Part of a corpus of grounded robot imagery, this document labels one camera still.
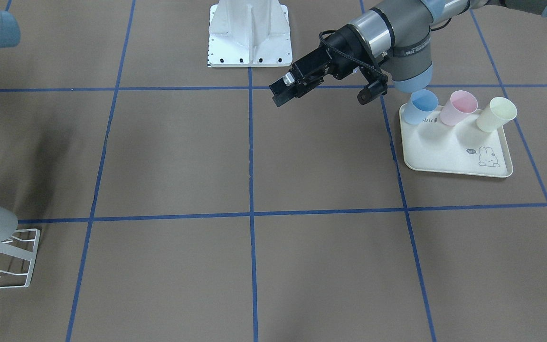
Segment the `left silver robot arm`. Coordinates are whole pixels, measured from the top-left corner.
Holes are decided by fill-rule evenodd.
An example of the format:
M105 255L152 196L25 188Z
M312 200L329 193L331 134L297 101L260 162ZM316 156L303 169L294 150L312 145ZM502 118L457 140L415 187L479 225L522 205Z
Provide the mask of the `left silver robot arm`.
M547 0L384 0L337 30L319 33L319 46L270 85L276 106L359 69L367 84L357 99L365 105L386 95L388 82L414 93L432 80L431 33L471 9L500 6L547 18Z

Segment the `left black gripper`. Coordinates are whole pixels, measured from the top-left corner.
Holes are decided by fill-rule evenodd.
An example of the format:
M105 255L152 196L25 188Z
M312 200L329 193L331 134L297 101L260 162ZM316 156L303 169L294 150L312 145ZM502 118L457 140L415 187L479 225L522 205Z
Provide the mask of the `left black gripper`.
M276 106L303 97L305 91L319 86L327 75L342 80L359 68L368 85L378 81L373 54L367 51L366 43L354 26L325 30L319 33L319 41L315 50L293 63L292 72L270 85Z

